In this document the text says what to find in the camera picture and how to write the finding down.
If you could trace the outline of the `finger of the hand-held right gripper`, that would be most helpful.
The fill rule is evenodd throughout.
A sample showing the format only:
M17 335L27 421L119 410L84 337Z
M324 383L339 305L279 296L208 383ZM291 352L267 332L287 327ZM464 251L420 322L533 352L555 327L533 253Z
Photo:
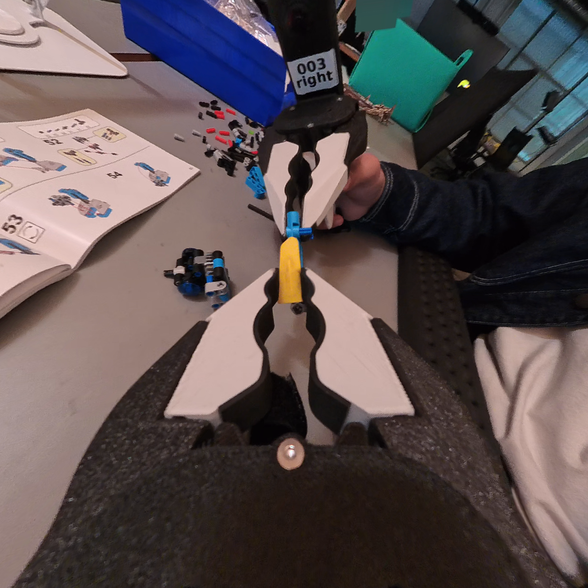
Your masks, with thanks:
M298 185L289 169L292 161L297 161L298 151L299 146L289 141L275 143L271 138L264 138L261 143L263 180L273 219L279 229L287 227L289 212L300 210L296 203L300 196Z
M312 185L303 200L303 226L312 228L322 222L334 225L335 202L348 181L345 156L350 134L334 133L316 144L319 162L311 174Z

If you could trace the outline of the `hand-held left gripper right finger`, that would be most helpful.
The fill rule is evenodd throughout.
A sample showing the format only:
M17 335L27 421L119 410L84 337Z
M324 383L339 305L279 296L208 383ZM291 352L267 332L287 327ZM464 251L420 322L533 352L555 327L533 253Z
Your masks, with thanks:
M316 418L413 416L372 316L309 269L305 303L306 329L315 340L308 395Z

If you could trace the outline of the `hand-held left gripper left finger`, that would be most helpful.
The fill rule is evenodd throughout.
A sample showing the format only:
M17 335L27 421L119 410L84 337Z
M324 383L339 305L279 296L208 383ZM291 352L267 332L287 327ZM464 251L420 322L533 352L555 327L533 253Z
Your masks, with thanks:
M279 272L271 269L197 324L202 336L166 407L166 418L261 420L272 382L266 341L274 330Z

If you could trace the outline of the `blue beam with black pins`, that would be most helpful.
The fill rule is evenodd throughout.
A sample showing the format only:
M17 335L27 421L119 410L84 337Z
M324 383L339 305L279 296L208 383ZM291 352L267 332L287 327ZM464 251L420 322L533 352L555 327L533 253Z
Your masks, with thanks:
M221 251L205 254L205 287L204 293L213 307L223 305L231 298L229 273Z

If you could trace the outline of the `black grey gear assembly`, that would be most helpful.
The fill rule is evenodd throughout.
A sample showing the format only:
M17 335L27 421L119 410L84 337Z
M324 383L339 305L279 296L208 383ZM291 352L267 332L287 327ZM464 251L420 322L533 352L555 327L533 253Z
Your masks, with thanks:
M186 248L176 261L176 266L164 270L164 276L173 280L174 286L184 296L199 296L206 283L205 253L201 249Z

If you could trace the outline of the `blue yellow brick assembly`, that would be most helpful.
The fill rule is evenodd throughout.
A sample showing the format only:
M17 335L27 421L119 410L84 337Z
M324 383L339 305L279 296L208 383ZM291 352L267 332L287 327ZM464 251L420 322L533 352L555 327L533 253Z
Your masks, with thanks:
M286 214L285 240L280 249L279 304L302 303L300 272L303 267L302 242L313 239L313 229L300 224L299 212Z

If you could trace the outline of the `grey desk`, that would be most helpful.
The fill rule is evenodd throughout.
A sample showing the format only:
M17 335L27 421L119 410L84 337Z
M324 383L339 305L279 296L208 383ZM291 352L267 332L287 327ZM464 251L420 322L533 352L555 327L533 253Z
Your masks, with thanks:
M201 170L1 319L1 587L36 552L115 404L211 313L163 270L186 247L219 249L237 293L279 258L275 225L247 208L254 197L242 169L228 177L191 135L210 126L196 113L208 92L162 62L126 67L124 79L1 74L2 122L90 108Z

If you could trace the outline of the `person's right hand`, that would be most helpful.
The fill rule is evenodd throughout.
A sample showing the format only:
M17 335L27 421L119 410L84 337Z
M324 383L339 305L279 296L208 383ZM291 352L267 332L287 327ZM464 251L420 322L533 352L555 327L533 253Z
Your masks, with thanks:
M380 161L366 152L349 166L348 181L336 201L333 228L344 221L355 221L364 217L379 200L385 188L385 175Z

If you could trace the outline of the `pile of loose small bricks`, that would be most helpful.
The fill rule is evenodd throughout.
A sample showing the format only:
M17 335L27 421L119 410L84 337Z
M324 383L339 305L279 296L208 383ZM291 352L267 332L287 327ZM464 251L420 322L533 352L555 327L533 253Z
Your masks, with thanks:
M245 117L239 121L237 112L231 107L221 107L217 99L200 101L197 118L209 126L195 128L191 136L203 145L205 157L230 176L239 170L245 173L245 184L258 200L267 196L265 181L261 172L259 147L264 138L265 127Z

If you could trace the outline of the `clear plastic parts bag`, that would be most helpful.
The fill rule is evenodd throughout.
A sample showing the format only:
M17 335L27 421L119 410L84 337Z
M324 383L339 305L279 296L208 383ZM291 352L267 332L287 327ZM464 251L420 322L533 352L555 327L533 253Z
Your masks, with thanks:
M269 46L271 42L277 43L273 25L262 15L254 1L207 1L207 3L265 45Z

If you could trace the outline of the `teal plastic bin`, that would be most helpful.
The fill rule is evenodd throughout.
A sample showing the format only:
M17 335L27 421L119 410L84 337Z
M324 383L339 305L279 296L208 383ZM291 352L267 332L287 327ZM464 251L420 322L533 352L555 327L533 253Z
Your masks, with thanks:
M468 49L452 61L397 20L393 28L371 32L349 86L374 104L393 107L393 120L415 133L472 54Z

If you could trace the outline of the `blue storage bin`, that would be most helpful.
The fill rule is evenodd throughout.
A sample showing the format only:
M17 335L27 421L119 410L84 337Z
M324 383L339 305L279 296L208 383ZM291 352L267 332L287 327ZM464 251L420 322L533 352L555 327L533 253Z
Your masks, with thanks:
M128 39L264 126L296 104L283 57L206 1L121 1Z

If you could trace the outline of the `black tilted board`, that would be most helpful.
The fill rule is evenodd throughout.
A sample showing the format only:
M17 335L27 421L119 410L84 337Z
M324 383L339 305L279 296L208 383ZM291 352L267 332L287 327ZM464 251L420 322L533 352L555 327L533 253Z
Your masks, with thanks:
M416 165L432 158L475 129L484 132L492 116L532 80L538 70L491 68L469 89L453 92L432 110L426 123L413 134Z

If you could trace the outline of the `person's light trousers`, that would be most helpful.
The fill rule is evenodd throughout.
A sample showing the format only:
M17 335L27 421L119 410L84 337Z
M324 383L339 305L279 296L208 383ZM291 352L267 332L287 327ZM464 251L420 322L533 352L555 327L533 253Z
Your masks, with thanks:
M587 584L587 327L499 327L474 342L525 522L572 584Z

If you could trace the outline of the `open instruction booklet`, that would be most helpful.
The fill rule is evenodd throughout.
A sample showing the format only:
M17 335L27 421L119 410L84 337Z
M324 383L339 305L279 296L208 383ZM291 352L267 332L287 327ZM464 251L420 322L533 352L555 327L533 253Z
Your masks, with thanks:
M91 109L1 123L1 316L199 173Z

